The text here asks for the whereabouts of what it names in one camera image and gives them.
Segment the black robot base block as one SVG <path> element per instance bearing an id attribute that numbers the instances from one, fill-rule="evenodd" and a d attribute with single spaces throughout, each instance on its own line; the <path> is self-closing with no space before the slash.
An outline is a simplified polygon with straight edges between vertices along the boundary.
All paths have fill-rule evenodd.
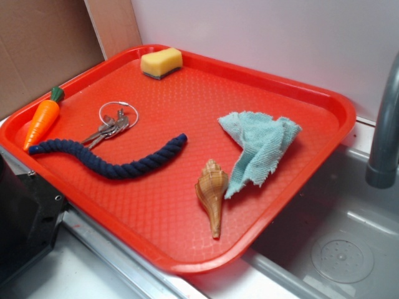
<path id="1" fill-rule="evenodd" d="M 52 251 L 65 196 L 38 174 L 15 174 L 1 158 L 1 285 Z"/>

